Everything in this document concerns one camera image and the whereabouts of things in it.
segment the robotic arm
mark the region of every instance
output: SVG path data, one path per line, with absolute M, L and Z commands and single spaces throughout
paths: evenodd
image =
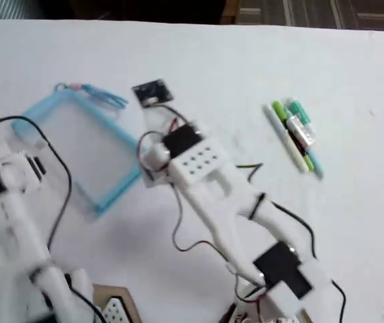
M 93 313 L 71 293 L 26 208 L 27 194 L 41 197 L 44 166 L 37 157 L 10 152 L 4 142 L 0 137 L 0 323 L 38 322 L 47 313 L 51 322 L 90 323 Z M 92 299 L 85 272 L 71 276 L 72 286 Z
M 246 180 L 213 137 L 206 137 L 193 124 L 185 124 L 152 146 L 142 162 L 147 186 L 175 184 L 237 274 L 262 287 L 254 295 L 265 294 L 261 307 L 265 308 L 266 319 L 292 318 L 302 313 L 309 319 L 304 322 L 315 322 L 309 307 L 331 284 L 330 279 L 317 259 L 305 256 L 303 238 L 286 215 L 267 194 Z M 245 256 L 238 241 L 234 224 L 238 215 L 265 227 L 278 240 L 254 262 Z

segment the cable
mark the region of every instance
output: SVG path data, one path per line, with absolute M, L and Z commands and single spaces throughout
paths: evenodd
M 147 176 L 150 177 L 151 180 L 154 180 L 153 172 L 155 172 L 155 171 L 147 168 L 141 160 L 141 147 L 143 145 L 143 140 L 146 136 L 151 135 L 151 134 L 158 134 L 161 138 L 163 138 L 163 136 L 164 136 L 163 133 L 161 133 L 160 131 L 155 131 L 155 130 L 151 130 L 151 131 L 147 131 L 146 133 L 143 133 L 143 135 L 141 135 L 141 137 L 138 140 L 137 159 L 138 159 L 138 163 L 139 163 L 140 167 L 144 170 L 144 172 L 147 174 Z
M 250 164 L 250 165 L 236 165 L 237 168 L 253 168 L 252 172 L 247 177 L 247 181 L 251 182 L 254 174 L 264 165 L 264 163 Z
M 209 245 L 211 248 L 213 248 L 226 262 L 229 262 L 227 260 L 227 258 L 225 257 L 224 254 L 221 253 L 221 251 L 219 249 L 217 249 L 214 244 L 212 244 L 211 242 L 209 242 L 208 240 L 199 240 L 197 242 L 195 242 L 194 244 L 192 244 L 190 247 L 188 248 L 181 248 L 178 246 L 177 244 L 177 241 L 176 241 L 176 236 L 177 236 L 177 232 L 178 232 L 178 229 L 180 228 L 181 226 L 181 223 L 183 222 L 183 213 L 184 213 L 184 210 L 183 210 L 183 204 L 181 202 L 181 198 L 180 198 L 180 194 L 178 193 L 178 190 L 177 188 L 175 187 L 175 185 L 173 183 L 169 183 L 169 185 L 171 186 L 175 196 L 176 196 L 176 200 L 177 200 L 177 204 L 178 204 L 178 209 L 179 209 L 179 213 L 178 213 L 178 221 L 177 221 L 177 224 L 176 226 L 174 227 L 174 230 L 172 231 L 172 243 L 174 244 L 174 247 L 180 251 L 180 252 L 187 252 L 187 251 L 190 251 L 191 249 L 193 249 L 194 247 L 200 245 L 200 244 L 207 244 Z
M 98 310 L 97 307 L 95 307 L 93 305 L 93 303 L 91 303 L 87 298 L 85 298 L 83 296 L 83 294 L 81 294 L 79 291 L 77 291 L 76 289 L 74 289 L 72 286 L 71 286 L 71 291 L 72 293 L 74 293 L 78 298 L 80 298 L 84 303 L 86 303 L 92 310 L 93 312 L 98 316 L 98 318 L 100 319 L 100 322 L 102 323 L 106 323 L 106 320 L 104 318 L 104 316 L 102 315 L 102 313 Z
M 52 241 L 54 239 L 54 236 L 56 234 L 57 229 L 59 228 L 59 224 L 63 218 L 63 215 L 65 214 L 65 209 L 66 209 L 66 206 L 68 205 L 69 199 L 71 198 L 72 175 L 71 175 L 71 172 L 69 171 L 66 163 L 63 161 L 63 159 L 57 153 L 56 149 L 51 145 L 51 142 L 48 140 L 46 135 L 42 132 L 41 128 L 33 120 L 31 120 L 25 116 L 6 116 L 4 118 L 0 118 L 0 123 L 4 122 L 4 121 L 8 121 L 8 120 L 24 120 L 24 121 L 30 123 L 39 132 L 39 135 L 46 141 L 48 147 L 50 148 L 50 150 L 52 151 L 54 156 L 57 158 L 57 160 L 60 162 L 60 164 L 65 169 L 65 172 L 66 172 L 67 177 L 68 177 L 68 192 L 66 194 L 65 201 L 63 202 L 62 207 L 59 211 L 59 214 L 57 215 L 57 218 L 54 220 L 54 224 L 51 227 L 50 235 L 49 235 L 48 241 L 47 241 L 48 250 L 51 251 Z
M 282 207 L 281 205 L 272 202 L 272 204 L 280 211 L 282 211 L 284 214 L 287 214 L 289 217 L 292 217 L 294 220 L 298 221 L 307 231 L 310 233 L 311 237 L 311 253 L 314 258 L 317 259 L 316 253 L 315 253 L 315 235 L 313 229 L 310 227 L 310 225 L 305 222 L 303 219 L 301 219 L 298 215 L 294 214 L 292 211 L 289 211 L 288 209 Z
M 169 110 L 170 112 L 174 113 L 178 118 L 183 120 L 185 124 L 190 124 L 190 122 L 187 120 L 187 118 L 185 116 L 183 116 L 176 109 L 172 108 L 171 106 L 168 106 L 167 104 L 153 104 L 151 106 L 145 107 L 145 109 L 150 109 L 150 108 L 164 108 L 164 109 Z
M 341 293 L 342 295 L 342 305 L 340 310 L 340 323 L 342 323 L 342 318 L 344 317 L 344 309 L 346 308 L 347 296 L 342 288 L 334 280 L 331 281 L 332 285 Z
M 255 166 L 254 170 L 251 172 L 251 174 L 248 176 L 248 181 L 251 182 L 252 181 L 252 177 L 253 175 L 256 173 L 256 171 L 260 168 L 260 166 Z M 298 223 L 300 223 L 305 229 L 307 229 L 307 231 L 310 233 L 310 237 L 311 237 L 311 253 L 313 255 L 313 257 L 315 259 L 317 259 L 317 255 L 315 253 L 315 234 L 314 234 L 314 231 L 313 229 L 311 228 L 311 226 L 305 222 L 302 218 L 300 218 L 298 215 L 294 214 L 292 211 L 289 211 L 288 209 L 286 209 L 285 207 L 282 207 L 281 205 L 275 203 L 275 202 L 272 202 L 272 204 L 280 211 L 282 211 L 284 214 L 288 215 L 289 217 L 293 218 L 294 220 L 296 220 Z M 347 296 L 344 292 L 344 290 L 339 286 L 339 284 L 337 284 L 337 282 L 335 282 L 334 280 L 331 281 L 332 285 L 340 292 L 341 296 L 342 296 L 342 305 L 341 305 L 341 310 L 340 310 L 340 323 L 342 323 L 343 321 L 343 318 L 344 318 L 344 310 L 346 308 L 346 304 L 347 304 Z

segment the white table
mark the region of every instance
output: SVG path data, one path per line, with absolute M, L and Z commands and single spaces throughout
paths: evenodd
M 344 321 L 384 322 L 384 32 L 0 21 L 0 116 L 23 112 L 58 81 L 86 81 L 130 100 L 133 122 L 123 125 L 138 137 L 145 123 L 130 88 L 159 77 L 235 162 L 264 162 L 254 184 L 315 228 L 317 253 L 348 296 Z M 264 102 L 287 96 L 317 129 L 321 182 L 298 173 L 262 114 Z M 51 195 L 37 218 L 44 233 L 60 203 Z M 98 221 L 69 208 L 53 256 L 95 283 L 127 286 L 144 322 L 216 322 L 233 277 L 209 248 L 174 250 L 177 216 L 168 188 L 139 181 Z M 250 258 L 273 242 L 253 223 L 239 220 L 238 230 Z M 183 245 L 209 237 L 190 207 L 179 236 Z M 340 304 L 329 291 L 322 322 L 337 322 Z

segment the wooden floor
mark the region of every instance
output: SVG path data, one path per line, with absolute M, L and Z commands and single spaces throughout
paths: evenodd
M 236 23 L 384 30 L 384 0 L 242 0 Z

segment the marker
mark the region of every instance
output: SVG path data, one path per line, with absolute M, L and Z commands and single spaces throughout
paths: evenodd
M 297 147 L 297 150 L 299 150 L 299 153 L 304 159 L 304 162 L 307 164 L 307 168 L 310 172 L 314 171 L 314 165 L 313 162 L 309 159 L 307 154 L 305 153 L 305 150 L 303 149 L 302 145 L 298 142 L 298 139 L 295 137 L 295 135 L 289 130 L 289 128 L 286 126 L 286 121 L 288 118 L 289 111 L 286 111 L 284 109 L 284 106 L 279 101 L 274 101 L 272 103 L 272 108 L 274 109 L 275 113 L 277 113 L 277 116 L 279 117 L 280 121 L 283 124 L 283 127 L 288 130 L 288 134 L 291 137 L 293 143 Z
M 291 136 L 289 135 L 289 132 L 284 127 L 282 122 L 280 121 L 279 116 L 277 115 L 276 111 L 271 109 L 269 106 L 264 107 L 264 111 L 268 119 L 270 120 L 272 126 L 274 127 L 275 132 L 280 137 L 281 141 L 283 142 L 284 146 L 286 147 L 287 151 L 290 153 L 291 157 L 295 161 L 296 165 L 302 172 L 308 171 L 308 166 L 305 163 L 305 160 L 303 159 L 303 156 L 295 146 L 295 143 L 292 141 Z
M 323 168 L 321 167 L 319 160 L 317 159 L 316 155 L 312 150 L 313 144 L 315 142 L 314 136 L 301 123 L 301 120 L 299 120 L 299 116 L 297 114 L 293 116 L 291 111 L 287 111 L 286 114 L 288 116 L 286 126 L 289 128 L 290 131 L 292 131 L 292 133 L 298 139 L 298 142 L 306 151 L 309 159 L 314 165 L 315 173 L 320 178 L 323 178 Z
M 308 117 L 308 114 L 302 107 L 302 105 L 299 103 L 299 101 L 290 99 L 288 104 L 288 110 L 292 112 L 293 114 L 297 115 L 299 120 L 301 120 L 302 124 L 305 126 L 305 128 L 312 134 L 315 135 L 315 131 L 313 128 L 313 125 L 311 124 L 311 120 Z

